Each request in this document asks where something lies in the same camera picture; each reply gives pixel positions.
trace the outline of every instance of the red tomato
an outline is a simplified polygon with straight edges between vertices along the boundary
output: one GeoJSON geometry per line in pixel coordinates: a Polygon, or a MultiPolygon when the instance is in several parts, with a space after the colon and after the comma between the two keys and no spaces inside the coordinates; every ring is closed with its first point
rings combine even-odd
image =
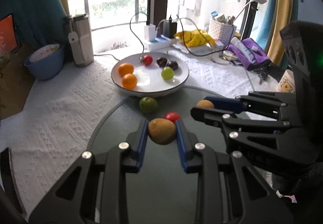
{"type": "Polygon", "coordinates": [[[175,123],[175,121],[177,119],[180,119],[180,115],[178,113],[176,113],[176,112],[169,112],[164,116],[164,118],[172,121],[173,123],[175,123]]]}
{"type": "Polygon", "coordinates": [[[152,57],[150,55],[144,55],[141,57],[141,63],[145,66],[149,66],[152,63],[152,57]]]}

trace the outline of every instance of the orange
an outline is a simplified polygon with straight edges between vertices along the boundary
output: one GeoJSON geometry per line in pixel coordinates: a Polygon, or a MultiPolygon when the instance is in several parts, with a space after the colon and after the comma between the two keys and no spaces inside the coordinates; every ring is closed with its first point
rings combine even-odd
{"type": "Polygon", "coordinates": [[[121,77],[123,77],[126,74],[132,74],[134,71],[133,65],[129,63],[122,63],[118,67],[118,73],[121,77]]]}
{"type": "Polygon", "coordinates": [[[137,78],[133,74],[125,74],[122,78],[122,86],[125,89],[132,90],[137,85],[137,78]]]}

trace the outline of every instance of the laptop screen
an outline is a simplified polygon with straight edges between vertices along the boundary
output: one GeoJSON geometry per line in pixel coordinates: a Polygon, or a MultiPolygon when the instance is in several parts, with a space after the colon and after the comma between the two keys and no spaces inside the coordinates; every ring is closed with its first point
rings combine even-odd
{"type": "Polygon", "coordinates": [[[12,14],[0,20],[0,52],[11,52],[17,47],[12,14]]]}

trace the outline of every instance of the power strip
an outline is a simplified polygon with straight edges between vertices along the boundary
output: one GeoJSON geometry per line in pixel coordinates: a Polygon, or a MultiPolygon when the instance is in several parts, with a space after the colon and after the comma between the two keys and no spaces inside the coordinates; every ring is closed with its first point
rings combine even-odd
{"type": "Polygon", "coordinates": [[[172,38],[172,39],[166,38],[163,35],[161,35],[160,38],[155,38],[155,40],[153,42],[143,40],[143,44],[144,44],[147,51],[152,52],[152,51],[156,51],[158,49],[163,49],[163,48],[171,46],[175,40],[176,40],[175,38],[172,38]]]}

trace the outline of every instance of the blue bowl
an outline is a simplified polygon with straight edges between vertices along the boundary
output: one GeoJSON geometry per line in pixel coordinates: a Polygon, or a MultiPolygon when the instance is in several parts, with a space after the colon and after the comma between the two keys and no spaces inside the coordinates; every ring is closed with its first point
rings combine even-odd
{"type": "Polygon", "coordinates": [[[24,65],[35,78],[39,80],[52,78],[62,69],[64,46],[60,46],[54,53],[36,62],[30,62],[29,58],[30,56],[25,59],[24,65]]]}

